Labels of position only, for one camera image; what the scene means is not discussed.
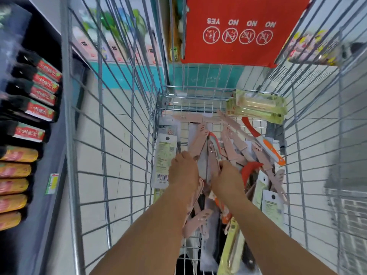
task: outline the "wire mesh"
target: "wire mesh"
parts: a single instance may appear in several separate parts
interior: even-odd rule
[[[160,25],[152,25],[152,8],[147,0],[141,1],[146,35],[160,46],[152,44],[155,65],[149,63],[144,51],[131,0],[61,0],[76,274],[89,273],[151,205],[150,175],[159,117],[182,111],[224,111],[226,100],[236,89],[273,93],[287,100],[288,115],[282,126],[252,121],[255,129],[274,138],[274,146],[287,161],[284,189],[290,204],[286,207],[286,233],[339,274],[367,273],[367,0],[311,0],[280,52],[275,69],[169,62],[160,44],[167,33]],[[153,10],[159,18],[172,21],[174,4],[172,0],[168,4],[168,16]],[[84,25],[80,9],[91,19],[96,38]],[[109,16],[117,23],[111,36],[122,56],[120,60],[105,35],[106,29],[113,30],[106,21]],[[95,61],[81,50],[72,33],[74,27],[96,51]],[[182,57],[185,21],[183,29]],[[289,59],[297,44],[293,41],[296,33],[299,40],[306,34],[315,38],[322,31],[320,52],[317,46],[306,51],[307,45]],[[87,86],[80,83],[85,100],[89,100],[82,109],[72,106],[68,90],[72,89],[70,69],[75,53],[92,73]],[[336,64],[319,63],[326,53],[335,55]],[[77,130],[75,113],[84,119]],[[183,123],[181,128],[184,150],[188,124]],[[221,129],[213,125],[218,135]],[[194,269],[200,261],[200,243],[200,235],[195,235],[184,240],[182,246],[184,262],[190,260]]]

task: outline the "forearm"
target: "forearm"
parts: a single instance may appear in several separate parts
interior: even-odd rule
[[[264,275],[335,275],[239,194],[227,204]]]
[[[170,185],[129,227],[91,275],[173,274],[186,217],[186,200],[181,194],[176,185]]]

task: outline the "hand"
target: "hand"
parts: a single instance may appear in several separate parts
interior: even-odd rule
[[[169,185],[176,185],[185,198],[190,198],[199,185],[199,170],[191,155],[183,151],[171,161],[168,170]]]
[[[229,161],[221,161],[219,166],[221,172],[211,179],[211,189],[218,199],[228,206],[239,194],[244,195],[243,181],[238,169]]]

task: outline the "orange knife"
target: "orange knife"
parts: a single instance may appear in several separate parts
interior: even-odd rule
[[[259,144],[265,149],[265,151],[277,162],[280,166],[284,166],[286,161],[283,157],[279,155],[279,153],[275,150],[273,145],[264,138],[256,129],[252,127],[250,121],[247,117],[242,118],[243,124],[250,130],[251,134],[258,140]]]

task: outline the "warning symbol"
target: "warning symbol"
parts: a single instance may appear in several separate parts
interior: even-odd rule
[[[216,43],[221,37],[221,31],[215,26],[207,27],[203,32],[203,40],[208,44]]]
[[[242,44],[249,44],[251,41],[255,39],[255,36],[256,36],[256,33],[253,29],[246,29],[242,31],[238,40]]]
[[[268,44],[273,38],[273,32],[270,30],[264,30],[260,32],[256,37],[256,43],[258,45]]]
[[[232,43],[233,41],[237,39],[237,37],[238,37],[238,32],[236,28],[228,28],[227,30],[224,31],[222,35],[222,40],[225,43]]]

